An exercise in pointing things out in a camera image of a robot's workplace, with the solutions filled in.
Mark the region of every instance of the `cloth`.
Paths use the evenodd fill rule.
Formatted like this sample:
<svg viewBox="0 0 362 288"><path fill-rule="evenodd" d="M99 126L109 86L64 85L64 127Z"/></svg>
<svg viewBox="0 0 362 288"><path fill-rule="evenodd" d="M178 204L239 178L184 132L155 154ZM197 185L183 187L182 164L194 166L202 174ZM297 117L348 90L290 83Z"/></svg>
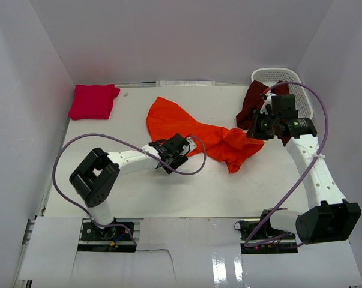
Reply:
<svg viewBox="0 0 362 288"><path fill-rule="evenodd" d="M147 128L153 141L168 139L179 133L183 137L195 135L205 144L207 155L218 162L224 161L229 173L237 172L246 159L257 153L263 141L246 138L241 129L226 129L219 126L199 123L179 105L158 97L149 110ZM197 148L189 156L203 152Z"/></svg>
<svg viewBox="0 0 362 288"><path fill-rule="evenodd" d="M74 101L68 116L72 120L109 119L114 98L120 89L113 84L100 86L76 85Z"/></svg>
<svg viewBox="0 0 362 288"><path fill-rule="evenodd" d="M242 111L237 115L237 127L240 129L249 129L253 121L254 110L259 110L264 105L264 99L261 94L267 88L266 85L258 81L252 81L250 84L245 99L243 100ZM289 94L289 85L281 85L272 90L272 93L277 95Z"/></svg>

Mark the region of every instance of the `white table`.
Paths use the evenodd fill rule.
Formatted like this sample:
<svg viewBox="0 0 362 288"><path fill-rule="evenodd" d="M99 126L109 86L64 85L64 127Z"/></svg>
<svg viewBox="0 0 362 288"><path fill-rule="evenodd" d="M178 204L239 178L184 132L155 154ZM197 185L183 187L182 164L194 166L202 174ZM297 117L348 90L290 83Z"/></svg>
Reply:
<svg viewBox="0 0 362 288"><path fill-rule="evenodd" d="M65 141L93 132L143 146L151 141L146 117L158 96L178 103L199 122L235 128L235 115L241 110L246 90L247 86L122 88L109 120L70 121ZM96 147L110 152L128 150L99 137L81 139L66 150L57 169L58 185L80 203L83 201L68 178ZM201 161L201 154L192 156L180 169L193 171ZM167 175L159 169L141 171L118 178L108 201L117 218L259 216L263 209L272 208L298 178L292 158L275 139L266 142L237 173L228 174L225 163L210 158L195 176ZM302 185L283 206L299 212L307 210ZM45 216L85 213L52 188Z"/></svg>

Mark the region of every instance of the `perforated basket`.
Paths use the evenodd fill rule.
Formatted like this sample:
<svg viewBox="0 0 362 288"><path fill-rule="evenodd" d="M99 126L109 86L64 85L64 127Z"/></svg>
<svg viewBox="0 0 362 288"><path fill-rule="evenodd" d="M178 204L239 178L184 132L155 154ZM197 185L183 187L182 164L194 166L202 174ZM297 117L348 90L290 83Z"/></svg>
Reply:
<svg viewBox="0 0 362 288"><path fill-rule="evenodd" d="M262 82L264 85L273 86L278 81L295 81L301 82L298 75L285 68L261 68L257 69L252 73L252 81L257 80ZM313 118L313 109L304 88L297 85L289 85L291 94L295 95L295 107L298 110L298 117Z"/></svg>

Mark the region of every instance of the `white basket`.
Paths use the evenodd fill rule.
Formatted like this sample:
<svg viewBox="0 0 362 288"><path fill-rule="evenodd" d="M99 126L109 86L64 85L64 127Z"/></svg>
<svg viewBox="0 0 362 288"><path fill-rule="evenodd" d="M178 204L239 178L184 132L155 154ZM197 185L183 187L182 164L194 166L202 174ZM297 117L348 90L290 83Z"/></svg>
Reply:
<svg viewBox="0 0 362 288"><path fill-rule="evenodd" d="M261 68L252 73L252 81L257 80L266 86L273 86L278 81L295 81L301 82L298 75L285 68ZM291 94L295 95L295 107L298 110L298 117L313 118L313 109L304 88L297 85L289 85Z"/></svg>

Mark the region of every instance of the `robotic arm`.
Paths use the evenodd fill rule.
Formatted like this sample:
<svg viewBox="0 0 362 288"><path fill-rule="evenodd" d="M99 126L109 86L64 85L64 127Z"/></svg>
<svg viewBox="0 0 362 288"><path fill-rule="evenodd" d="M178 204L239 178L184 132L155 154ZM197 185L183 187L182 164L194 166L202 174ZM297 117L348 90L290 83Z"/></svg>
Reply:
<svg viewBox="0 0 362 288"><path fill-rule="evenodd" d="M82 197L95 221L102 225L115 222L107 197L117 178L143 169L163 167L161 163L146 155L153 154L173 169L187 161L187 154L196 148L192 138L176 134L168 140L159 140L145 145L142 152L104 152L93 149L71 174L69 180ZM172 173L163 167L168 174ZM104 239L114 236L114 229L100 228Z"/></svg>
<svg viewBox="0 0 362 288"><path fill-rule="evenodd" d="M324 157L317 155L317 132L309 118L299 118L294 95L268 93L261 110L255 111L247 137L282 140L302 175L317 157L314 166L303 180L309 210L303 214L277 210L265 225L267 235L277 236L277 230L298 235L302 243L342 241L349 238L361 209L349 203L338 189L327 168ZM264 210L263 219L270 210Z"/></svg>

